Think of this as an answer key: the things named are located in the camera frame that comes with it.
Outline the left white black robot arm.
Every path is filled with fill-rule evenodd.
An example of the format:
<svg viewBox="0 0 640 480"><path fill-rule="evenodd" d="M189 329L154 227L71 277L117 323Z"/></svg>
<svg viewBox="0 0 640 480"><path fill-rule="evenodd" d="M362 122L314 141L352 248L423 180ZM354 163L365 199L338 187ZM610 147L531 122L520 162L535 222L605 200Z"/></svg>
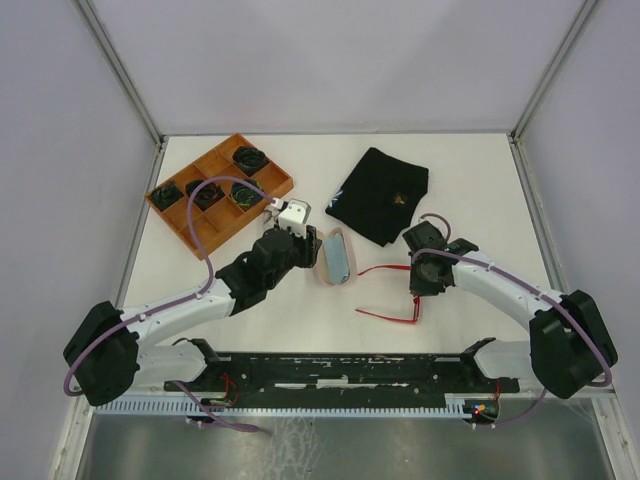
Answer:
<svg viewBox="0 0 640 480"><path fill-rule="evenodd" d="M167 339L264 301L289 271L313 267L320 246L313 226L301 236L273 227L204 284L164 302L125 309L109 301L94 305L63 350L65 394L101 406L133 386L157 382L212 389L221 378L220 364L209 358L212 349L203 341L169 346Z"/></svg>

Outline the pink glasses case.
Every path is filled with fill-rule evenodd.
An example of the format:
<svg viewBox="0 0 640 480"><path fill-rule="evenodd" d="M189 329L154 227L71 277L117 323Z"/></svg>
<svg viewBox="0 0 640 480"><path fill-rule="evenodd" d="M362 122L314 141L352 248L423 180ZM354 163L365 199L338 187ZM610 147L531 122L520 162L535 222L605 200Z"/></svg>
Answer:
<svg viewBox="0 0 640 480"><path fill-rule="evenodd" d="M344 237L351 274L350 274L349 280L346 281L345 283L341 285L332 285L329 283L327 278L327 264L326 264L325 253L324 253L324 243L329 237L337 234L341 234ZM316 276L318 277L319 281L325 286L330 286L330 287L344 286L349 282L352 282L357 275L356 261L355 261L355 256L353 253L351 241L349 237L346 235L346 233L343 231L343 229L341 227L336 227L328 233L319 231L318 239L321 241L321 246L318 251L318 258L317 258L316 265L314 267L314 271L316 272Z"/></svg>

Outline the marble pattern glasses case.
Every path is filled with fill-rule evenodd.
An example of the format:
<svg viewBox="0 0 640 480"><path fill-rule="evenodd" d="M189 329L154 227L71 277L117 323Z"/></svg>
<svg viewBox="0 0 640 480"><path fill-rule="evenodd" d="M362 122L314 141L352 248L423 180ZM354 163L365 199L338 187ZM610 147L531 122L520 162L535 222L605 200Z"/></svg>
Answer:
<svg viewBox="0 0 640 480"><path fill-rule="evenodd" d="M270 229L275 226L278 213L266 209L262 214L262 227L264 230Z"/></svg>

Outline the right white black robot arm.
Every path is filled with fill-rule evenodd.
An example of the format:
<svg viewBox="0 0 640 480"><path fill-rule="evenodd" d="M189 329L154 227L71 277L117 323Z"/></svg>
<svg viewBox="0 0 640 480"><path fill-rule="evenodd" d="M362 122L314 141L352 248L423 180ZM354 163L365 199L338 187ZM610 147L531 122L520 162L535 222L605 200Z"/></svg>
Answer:
<svg viewBox="0 0 640 480"><path fill-rule="evenodd" d="M589 294L532 284L472 242L448 241L428 221L403 239L411 257L412 295L437 296L457 287L497 308L528 335L525 341L491 340L462 362L459 379L467 389L481 391L502 377L534 377L554 396L568 399L584 387L611 384L618 354Z"/></svg>

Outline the red sunglasses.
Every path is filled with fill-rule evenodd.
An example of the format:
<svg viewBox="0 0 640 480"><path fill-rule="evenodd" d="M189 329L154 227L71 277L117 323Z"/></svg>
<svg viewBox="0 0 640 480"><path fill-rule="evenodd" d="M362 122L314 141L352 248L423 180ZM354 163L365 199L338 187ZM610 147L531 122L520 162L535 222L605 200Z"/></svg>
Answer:
<svg viewBox="0 0 640 480"><path fill-rule="evenodd" d="M399 265L399 264L376 265L360 271L358 273L358 276L361 277L371 271L381 270L381 269L409 272L411 270L411 267L409 265ZM412 305L413 305L413 310L412 310L412 316L410 318L399 318L399 317L381 315L375 312L364 310L362 308L356 308L355 311L362 315L374 317L376 319L380 319L380 320L384 320L392 323L404 324L404 325L415 325L419 321L420 315L421 315L421 298L416 295L413 295Z"/></svg>

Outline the light blue cloth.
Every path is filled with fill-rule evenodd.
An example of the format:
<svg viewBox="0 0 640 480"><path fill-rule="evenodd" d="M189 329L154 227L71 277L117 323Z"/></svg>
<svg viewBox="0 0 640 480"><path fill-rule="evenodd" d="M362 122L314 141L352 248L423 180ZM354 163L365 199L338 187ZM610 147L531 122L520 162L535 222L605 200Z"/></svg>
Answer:
<svg viewBox="0 0 640 480"><path fill-rule="evenodd" d="M327 278L332 285L341 285L350 278L350 265L344 237L337 234L329 237L324 243L327 264Z"/></svg>

